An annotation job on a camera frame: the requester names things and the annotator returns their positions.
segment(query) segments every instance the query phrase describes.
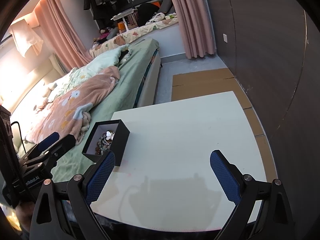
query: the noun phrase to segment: cardboard sheet on floor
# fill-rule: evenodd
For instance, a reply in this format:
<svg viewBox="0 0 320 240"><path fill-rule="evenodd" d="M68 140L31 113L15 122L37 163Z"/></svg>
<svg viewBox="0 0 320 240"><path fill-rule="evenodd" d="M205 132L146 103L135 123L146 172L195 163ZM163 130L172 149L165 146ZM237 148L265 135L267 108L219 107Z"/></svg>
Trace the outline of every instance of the cardboard sheet on floor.
<svg viewBox="0 0 320 240"><path fill-rule="evenodd" d="M217 79L234 78L233 74L228 68L219 68L214 70L205 70L198 72L191 72L186 74L174 75L172 79L172 86L181 86L190 83L199 83L205 81L212 81Z"/></svg>
<svg viewBox="0 0 320 240"><path fill-rule="evenodd" d="M261 128L261 125L259 123L259 120L257 119L256 113L252 108L244 109L245 116L248 119L248 122L251 126L252 132L254 136L262 135L263 130Z"/></svg>
<svg viewBox="0 0 320 240"><path fill-rule="evenodd" d="M252 107L247 95L243 92L235 78L199 82L195 80L196 78L194 78L193 82L185 83L179 86L173 86L171 101L233 91L238 98L242 109Z"/></svg>
<svg viewBox="0 0 320 240"><path fill-rule="evenodd" d="M261 159L266 173L267 182L272 182L277 178L276 167L270 152L270 147L265 135L256 136L257 145L261 154Z"/></svg>

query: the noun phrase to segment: open box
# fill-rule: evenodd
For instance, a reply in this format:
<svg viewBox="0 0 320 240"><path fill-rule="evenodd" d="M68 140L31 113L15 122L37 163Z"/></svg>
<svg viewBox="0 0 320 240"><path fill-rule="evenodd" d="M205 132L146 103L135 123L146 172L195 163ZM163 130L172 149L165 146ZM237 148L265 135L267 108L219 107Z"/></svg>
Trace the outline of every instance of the open box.
<svg viewBox="0 0 320 240"><path fill-rule="evenodd" d="M96 163L102 156L96 154L95 149L97 147L97 142L99 141L102 134L107 130L115 132L110 146L110 151L112 151L116 156L116 166L120 166L124 149L130 134L130 131L121 120L96 122L87 139L87 142L84 145L82 154Z"/></svg>

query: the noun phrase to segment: screw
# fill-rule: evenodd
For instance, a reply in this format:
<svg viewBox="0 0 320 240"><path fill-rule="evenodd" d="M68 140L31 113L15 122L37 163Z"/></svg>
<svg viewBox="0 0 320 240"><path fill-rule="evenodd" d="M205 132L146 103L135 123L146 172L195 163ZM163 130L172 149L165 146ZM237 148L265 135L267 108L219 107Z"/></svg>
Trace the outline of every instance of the screw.
<svg viewBox="0 0 320 240"><path fill-rule="evenodd" d="M73 179L75 181L81 180L82 179L82 175L81 174L74 175Z"/></svg>
<svg viewBox="0 0 320 240"><path fill-rule="evenodd" d="M45 184L45 185L49 185L51 183L51 179L46 179L44 182L43 182L43 184Z"/></svg>
<svg viewBox="0 0 320 240"><path fill-rule="evenodd" d="M244 177L244 179L245 179L246 181L252 180L252 176L249 175L249 174L245 174L243 177Z"/></svg>
<svg viewBox="0 0 320 240"><path fill-rule="evenodd" d="M275 179L275 184L279 186L279 185L282 184L282 182L281 182L281 180L279 180L279 179Z"/></svg>

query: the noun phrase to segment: blue textured pad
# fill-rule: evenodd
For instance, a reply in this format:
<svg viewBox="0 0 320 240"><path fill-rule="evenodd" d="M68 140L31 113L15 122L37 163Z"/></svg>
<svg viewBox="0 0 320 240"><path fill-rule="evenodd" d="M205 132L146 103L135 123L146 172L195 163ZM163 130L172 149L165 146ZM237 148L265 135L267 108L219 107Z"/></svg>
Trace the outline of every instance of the blue textured pad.
<svg viewBox="0 0 320 240"><path fill-rule="evenodd" d="M223 191L226 194L228 200L238 205L241 199L239 193L239 184L216 152L211 153L210 166L214 174L216 175L221 187L223 188Z"/></svg>
<svg viewBox="0 0 320 240"><path fill-rule="evenodd" d="M101 163L97 172L92 176L92 179L87 184L87 196L85 201L88 206L94 201L98 200L100 193L106 184L114 166L116 163L116 157L113 152L110 152L109 155L105 158L103 163Z"/></svg>
<svg viewBox="0 0 320 240"><path fill-rule="evenodd" d="M57 132L49 135L46 139L44 139L41 143L38 144L38 151L43 152L48 149L52 144L57 142L60 139L60 135Z"/></svg>

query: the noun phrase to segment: tile floor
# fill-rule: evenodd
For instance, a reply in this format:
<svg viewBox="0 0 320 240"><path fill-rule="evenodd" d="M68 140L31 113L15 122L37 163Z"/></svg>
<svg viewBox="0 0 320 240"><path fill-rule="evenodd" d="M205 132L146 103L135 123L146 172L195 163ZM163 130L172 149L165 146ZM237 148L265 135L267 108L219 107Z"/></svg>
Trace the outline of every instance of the tile floor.
<svg viewBox="0 0 320 240"><path fill-rule="evenodd" d="M182 59L162 64L162 68L160 68L158 90L156 93L156 104L171 101L173 75L225 67L227 66L218 56Z"/></svg>

